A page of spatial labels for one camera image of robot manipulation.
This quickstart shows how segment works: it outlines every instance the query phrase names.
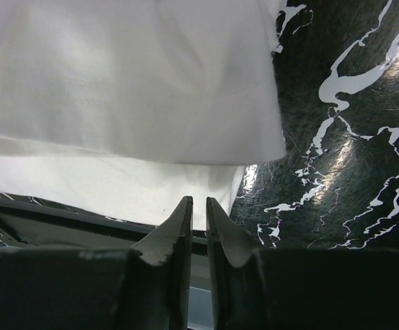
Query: white sheet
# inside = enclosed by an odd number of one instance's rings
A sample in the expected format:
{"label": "white sheet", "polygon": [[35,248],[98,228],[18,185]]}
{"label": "white sheet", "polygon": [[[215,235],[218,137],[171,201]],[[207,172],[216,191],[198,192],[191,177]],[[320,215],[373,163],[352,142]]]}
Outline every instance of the white sheet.
{"label": "white sheet", "polygon": [[192,195],[199,230],[207,196],[229,212],[243,167],[215,165],[284,155],[263,1],[0,0],[0,191],[153,225]]}
{"label": "white sheet", "polygon": [[229,213],[243,170],[120,157],[0,156],[0,191],[156,226],[189,195],[194,199],[193,228],[205,230],[205,199],[215,197]]}
{"label": "white sheet", "polygon": [[278,3],[0,0],[0,155],[284,156]]}

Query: black marbled surface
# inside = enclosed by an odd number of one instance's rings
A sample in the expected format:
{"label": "black marbled surface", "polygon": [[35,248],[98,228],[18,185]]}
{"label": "black marbled surface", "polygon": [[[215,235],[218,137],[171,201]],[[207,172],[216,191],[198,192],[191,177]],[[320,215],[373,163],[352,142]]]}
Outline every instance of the black marbled surface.
{"label": "black marbled surface", "polygon": [[277,24],[288,155],[246,169],[231,218],[272,248],[399,251],[399,1],[288,0]]}

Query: white cloth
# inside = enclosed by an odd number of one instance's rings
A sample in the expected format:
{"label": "white cloth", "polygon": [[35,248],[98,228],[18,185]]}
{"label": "white cloth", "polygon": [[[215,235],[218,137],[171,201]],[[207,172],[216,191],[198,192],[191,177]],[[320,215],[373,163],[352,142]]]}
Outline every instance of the white cloth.
{"label": "white cloth", "polygon": [[0,155],[284,155],[278,0],[0,0]]}
{"label": "white cloth", "polygon": [[193,228],[205,230],[206,198],[215,197],[229,213],[243,170],[119,157],[0,156],[0,191],[156,226],[189,195],[194,202]]}
{"label": "white cloth", "polygon": [[263,1],[0,0],[0,191],[152,225],[191,195],[199,230],[206,197],[229,212],[233,165],[284,155]]}

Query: black plastic part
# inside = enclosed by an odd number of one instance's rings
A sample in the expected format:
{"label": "black plastic part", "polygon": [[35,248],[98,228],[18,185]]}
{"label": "black plastic part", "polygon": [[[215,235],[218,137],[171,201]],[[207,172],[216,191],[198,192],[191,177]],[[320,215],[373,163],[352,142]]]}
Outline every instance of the black plastic part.
{"label": "black plastic part", "polygon": [[192,205],[131,248],[0,250],[0,329],[186,329]]}
{"label": "black plastic part", "polygon": [[218,330],[399,330],[399,253],[275,251],[207,200]]}
{"label": "black plastic part", "polygon": [[[10,236],[3,238],[5,243],[20,247],[128,248],[155,227],[0,198],[0,228]],[[193,237],[192,251],[206,256],[207,240]]]}

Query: white veining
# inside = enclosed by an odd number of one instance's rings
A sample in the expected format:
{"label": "white veining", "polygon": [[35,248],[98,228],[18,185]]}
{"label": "white veining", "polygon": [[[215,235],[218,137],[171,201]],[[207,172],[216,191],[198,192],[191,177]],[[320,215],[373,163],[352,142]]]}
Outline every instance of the white veining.
{"label": "white veining", "polygon": [[[276,206],[273,206],[270,208],[265,208],[264,209],[265,212],[275,211],[276,215],[278,216],[280,212],[294,211],[298,207],[302,206],[305,201],[312,200],[312,199],[314,199],[314,197],[317,196],[317,194],[319,194],[320,192],[322,193],[323,190],[326,189],[326,186],[328,186],[328,188],[331,187],[332,180],[330,182],[327,182],[326,175],[322,175],[311,164],[317,158],[321,157],[324,154],[325,150],[323,149],[323,138],[326,136],[328,129],[332,126],[335,119],[337,119],[337,118],[340,119],[340,121],[342,121],[342,123],[344,123],[347,132],[355,138],[360,138],[360,139],[364,139],[364,140],[368,141],[368,140],[372,139],[374,136],[379,135],[384,131],[390,132],[390,137],[389,137],[388,143],[393,147],[393,150],[396,153],[396,155],[399,156],[399,150],[395,146],[395,143],[399,138],[399,128],[398,127],[393,128],[393,127],[384,126],[384,127],[379,128],[376,135],[359,135],[352,130],[351,125],[347,122],[347,120],[342,115],[340,115],[340,113],[342,111],[345,111],[349,107],[349,103],[345,100],[340,100],[337,98],[337,94],[340,92],[353,95],[353,94],[355,94],[359,91],[362,91],[365,88],[371,86],[392,66],[392,64],[399,57],[399,33],[398,33],[395,36],[395,38],[393,39],[393,41],[391,42],[391,45],[390,45],[389,49],[387,50],[387,53],[385,54],[385,60],[382,64],[379,64],[379,65],[375,66],[374,68],[370,69],[369,71],[367,71],[363,74],[356,75],[356,76],[340,76],[338,73],[338,66],[346,59],[347,55],[352,51],[352,49],[356,46],[365,47],[365,44],[364,44],[365,39],[370,34],[374,33],[376,30],[379,29],[379,27],[381,26],[381,24],[383,22],[383,18],[386,15],[387,11],[389,10],[392,2],[393,2],[392,0],[388,0],[388,2],[386,3],[385,7],[382,10],[382,12],[379,14],[378,25],[376,27],[373,27],[370,31],[366,32],[360,39],[354,41],[334,61],[333,65],[331,66],[330,75],[323,81],[323,83],[321,84],[321,86],[319,88],[320,100],[325,103],[333,103],[334,106],[328,109],[328,118],[325,119],[321,123],[321,125],[317,131],[317,134],[312,139],[312,144],[309,146],[308,150],[306,151],[305,158],[307,158],[307,161],[305,162],[305,167],[300,168],[295,171],[295,175],[301,178],[301,184],[303,186],[312,185],[312,188],[310,188],[309,191],[306,191],[299,201],[295,201],[291,204],[281,203],[279,205],[276,205]],[[305,5],[300,5],[297,7],[290,8],[289,9],[290,16],[288,16],[288,18],[289,17],[292,18],[293,16],[298,14],[298,12],[303,10],[305,7],[306,7]],[[286,27],[286,24],[284,23],[283,28],[279,33],[279,36],[282,35],[283,29]],[[334,110],[334,115],[330,114],[331,109]],[[311,176],[311,177],[316,176],[316,178],[314,180],[311,180],[310,178],[308,178],[308,176]],[[343,227],[345,227],[347,229],[345,239],[347,239],[347,237],[350,234],[350,228],[347,226],[350,222],[356,221],[358,218],[362,217],[363,215],[366,215],[367,213],[372,212],[376,206],[383,204],[383,202],[379,199],[379,197],[381,196],[383,191],[385,191],[389,187],[389,185],[393,179],[399,179],[399,174],[396,177],[390,177],[389,179],[387,179],[387,181],[383,184],[383,187],[381,188],[378,195],[372,201],[370,201],[366,211],[364,211],[361,214],[356,215],[353,219],[349,219],[343,223]],[[387,217],[377,219],[374,225],[371,225],[368,228],[366,228],[366,230],[364,231],[364,234],[369,234],[369,230],[373,227],[379,226],[381,224],[382,220],[391,219],[394,216],[399,215],[398,200],[399,200],[399,188],[396,189],[396,196],[393,200],[393,210],[389,213],[389,215]],[[321,218],[320,218],[322,225],[324,224],[323,217],[325,217],[325,216],[321,216]],[[274,231],[273,236],[277,237],[278,240],[280,239],[278,237],[278,234],[280,233],[280,228],[279,228],[280,222],[281,221],[278,221],[276,228],[270,228]],[[372,237],[368,238],[368,240],[366,240],[364,242],[362,247],[358,247],[358,248],[363,248],[372,239],[376,239],[377,237],[386,234],[392,228],[394,228],[397,223],[399,223],[399,221],[396,222],[394,225],[390,226],[389,228],[379,230],[379,232],[374,234]],[[338,246],[349,247],[349,245],[352,244],[353,241],[355,241],[355,239],[347,239],[347,241],[344,244],[338,244],[332,248],[336,248]]]}
{"label": "white veining", "polygon": [[257,236],[259,238],[259,241],[262,245],[265,245],[265,242],[263,241],[262,237],[260,237],[260,233],[263,232],[262,227],[260,226],[260,223],[257,224]]}
{"label": "white veining", "polygon": [[338,198],[339,198],[339,191],[341,190],[341,188],[337,188],[335,189],[335,194],[337,195],[337,197],[335,198],[335,203],[333,205],[333,207],[330,208],[330,210],[326,213],[320,216],[320,222],[321,222],[321,227],[324,227],[324,225],[326,224],[326,222],[324,221],[324,218],[327,217],[337,206],[338,206]]}
{"label": "white veining", "polygon": [[273,171],[271,170],[270,162],[268,162],[267,166],[268,166],[268,172],[271,175],[270,182],[272,182],[274,179],[274,174],[273,174]]}
{"label": "white veining", "polygon": [[254,195],[251,194],[251,192],[247,192],[246,194],[242,196],[237,196],[236,199],[253,199],[254,197],[257,197],[265,188],[258,189]]}
{"label": "white veining", "polygon": [[309,249],[313,243],[319,241],[320,239],[325,239],[326,237],[320,237],[319,239],[316,239],[315,241],[313,241],[311,244],[308,245],[307,249]]}
{"label": "white veining", "polygon": [[278,215],[276,217],[274,217],[273,219],[277,219],[277,225],[275,227],[273,226],[269,226],[268,229],[271,231],[268,236],[271,239],[271,244],[273,248],[276,248],[276,241],[280,241],[280,223],[282,222],[282,220],[278,217]]}
{"label": "white veining", "polygon": [[[284,20],[283,20],[283,24],[280,28],[279,31],[277,31],[277,37],[278,39],[280,39],[280,37],[283,35],[284,30],[286,29],[286,26],[288,25],[288,23],[290,22],[290,20],[292,18],[294,18],[295,16],[297,16],[302,10],[306,9],[306,5],[301,4],[301,5],[297,5],[297,6],[292,6],[292,5],[288,5],[287,1],[282,1],[281,5],[280,5],[280,12],[282,13],[282,15],[284,15]],[[293,35],[295,33],[297,33],[297,31],[304,27],[307,26],[309,24],[312,23],[312,20],[314,19],[314,12],[313,10],[309,10],[309,12],[311,13],[311,18],[309,20],[309,22],[307,24],[303,24],[298,26],[294,31],[293,31]],[[279,45],[274,49],[274,52],[276,53],[281,53],[283,51],[283,45],[281,45],[279,43]]]}

